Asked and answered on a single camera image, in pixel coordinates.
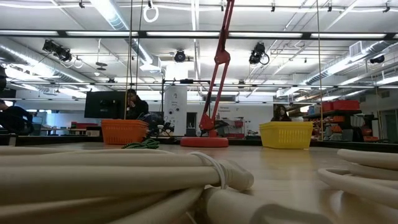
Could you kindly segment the red desk lamp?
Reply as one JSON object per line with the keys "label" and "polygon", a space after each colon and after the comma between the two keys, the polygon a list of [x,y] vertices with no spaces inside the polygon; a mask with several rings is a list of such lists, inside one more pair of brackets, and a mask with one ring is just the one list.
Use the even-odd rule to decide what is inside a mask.
{"label": "red desk lamp", "polygon": [[[228,147],[229,141],[227,138],[218,137],[216,131],[216,115],[218,111],[218,106],[220,103],[221,94],[223,91],[224,81],[228,71],[229,63],[231,60],[229,52],[225,49],[227,38],[229,37],[229,26],[231,18],[233,15],[233,7],[235,0],[226,0],[227,5],[224,10],[223,23],[220,30],[220,35],[218,38],[218,45],[216,48],[216,53],[214,57],[215,67],[213,70],[213,75],[211,78],[210,86],[208,89],[208,94],[206,97],[204,109],[202,112],[200,120],[200,130],[202,134],[207,133],[207,136],[200,137],[189,137],[185,136],[181,138],[180,145],[184,147]],[[208,114],[211,109],[211,96],[213,88],[215,87],[215,80],[218,73],[219,66],[223,66],[223,72],[221,75],[221,81],[218,85],[218,92],[216,95],[216,100],[213,107],[212,114]]]}

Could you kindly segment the black background frame rig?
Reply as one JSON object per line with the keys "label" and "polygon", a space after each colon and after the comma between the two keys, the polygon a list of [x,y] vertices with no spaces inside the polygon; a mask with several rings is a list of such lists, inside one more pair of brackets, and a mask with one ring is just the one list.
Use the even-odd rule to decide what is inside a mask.
{"label": "black background frame rig", "polygon": [[164,93],[170,86],[185,86],[187,87],[187,109],[188,109],[188,87],[202,87],[202,84],[207,83],[207,81],[201,80],[192,80],[192,79],[182,79],[182,80],[162,80],[161,85],[161,112],[163,114],[165,122],[167,121],[167,117],[164,115]]}

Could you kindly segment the orange plastic bin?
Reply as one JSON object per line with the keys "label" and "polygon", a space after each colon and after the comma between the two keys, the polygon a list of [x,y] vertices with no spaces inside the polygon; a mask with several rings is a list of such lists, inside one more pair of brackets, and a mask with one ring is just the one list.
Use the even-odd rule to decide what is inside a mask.
{"label": "orange plastic bin", "polygon": [[101,130],[103,141],[110,145],[125,145],[142,142],[146,137],[149,125],[137,119],[103,119]]}

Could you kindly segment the yellow plastic bin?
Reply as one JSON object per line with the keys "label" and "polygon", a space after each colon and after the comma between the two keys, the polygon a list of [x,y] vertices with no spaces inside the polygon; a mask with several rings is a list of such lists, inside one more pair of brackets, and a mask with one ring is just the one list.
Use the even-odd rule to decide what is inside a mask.
{"label": "yellow plastic bin", "polygon": [[308,121],[271,121],[259,125],[262,145],[273,149],[308,149],[313,123]]}

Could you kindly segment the black aluminium table frame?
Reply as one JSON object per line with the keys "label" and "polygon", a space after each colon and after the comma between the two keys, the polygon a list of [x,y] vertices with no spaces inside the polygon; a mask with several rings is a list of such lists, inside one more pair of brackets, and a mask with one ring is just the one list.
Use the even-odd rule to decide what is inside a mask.
{"label": "black aluminium table frame", "polygon": [[[16,136],[0,134],[0,146],[30,146],[43,144],[66,144],[78,142],[103,142],[102,137],[89,136]],[[398,144],[373,142],[312,141],[310,147],[330,147],[356,151],[387,152],[398,154]]]}

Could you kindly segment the person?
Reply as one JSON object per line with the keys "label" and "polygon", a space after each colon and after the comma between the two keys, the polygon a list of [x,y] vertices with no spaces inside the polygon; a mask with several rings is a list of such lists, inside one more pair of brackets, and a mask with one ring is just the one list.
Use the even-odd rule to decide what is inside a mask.
{"label": "person", "polygon": [[127,91],[127,110],[126,119],[137,119],[149,113],[149,106],[146,101],[142,100],[135,90]]}
{"label": "person", "polygon": [[287,115],[286,108],[283,105],[279,105],[274,110],[274,115],[271,121],[291,121],[291,119]]}
{"label": "person", "polygon": [[8,106],[0,99],[0,126],[9,133],[27,136],[34,131],[33,116],[19,106]]}

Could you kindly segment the thin vertical pole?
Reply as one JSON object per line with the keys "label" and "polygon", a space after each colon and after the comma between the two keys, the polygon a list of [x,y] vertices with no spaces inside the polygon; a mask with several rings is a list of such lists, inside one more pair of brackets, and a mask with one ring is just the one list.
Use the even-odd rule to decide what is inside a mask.
{"label": "thin vertical pole", "polygon": [[319,0],[315,0],[317,7],[317,41],[318,41],[318,77],[319,77],[319,85],[320,85],[320,138],[319,141],[323,142],[324,140],[324,132],[323,132],[323,88],[322,88],[322,66],[321,66],[321,53],[320,53],[320,11],[319,11]]}
{"label": "thin vertical pole", "polygon": [[128,40],[128,55],[127,55],[127,69],[126,69],[126,86],[125,86],[125,97],[124,97],[124,118],[126,119],[127,115],[127,94],[128,94],[128,85],[129,85],[129,78],[131,77],[131,43],[132,43],[132,5],[133,0],[130,0],[130,13],[129,13],[129,40]]}

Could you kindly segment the shelf with red bins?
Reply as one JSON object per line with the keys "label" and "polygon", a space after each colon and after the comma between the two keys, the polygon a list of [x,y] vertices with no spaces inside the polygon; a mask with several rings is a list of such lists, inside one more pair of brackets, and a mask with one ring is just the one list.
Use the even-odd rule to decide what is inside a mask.
{"label": "shelf with red bins", "polygon": [[313,141],[377,142],[374,114],[360,110],[358,100],[326,101],[310,106],[303,117],[313,123]]}

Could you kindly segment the white pillar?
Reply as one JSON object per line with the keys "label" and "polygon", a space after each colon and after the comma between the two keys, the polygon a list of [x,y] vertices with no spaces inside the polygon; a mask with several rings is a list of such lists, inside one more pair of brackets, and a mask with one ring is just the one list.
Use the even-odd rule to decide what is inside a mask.
{"label": "white pillar", "polygon": [[184,136],[187,128],[187,87],[170,86],[164,93],[164,115],[174,126],[174,136]]}

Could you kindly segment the black monitor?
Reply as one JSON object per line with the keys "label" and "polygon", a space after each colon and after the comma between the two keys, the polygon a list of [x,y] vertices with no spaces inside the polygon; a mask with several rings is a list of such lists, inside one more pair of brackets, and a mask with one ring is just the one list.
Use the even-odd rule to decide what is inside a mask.
{"label": "black monitor", "polygon": [[85,118],[123,119],[125,113],[125,92],[88,92],[85,100]]}

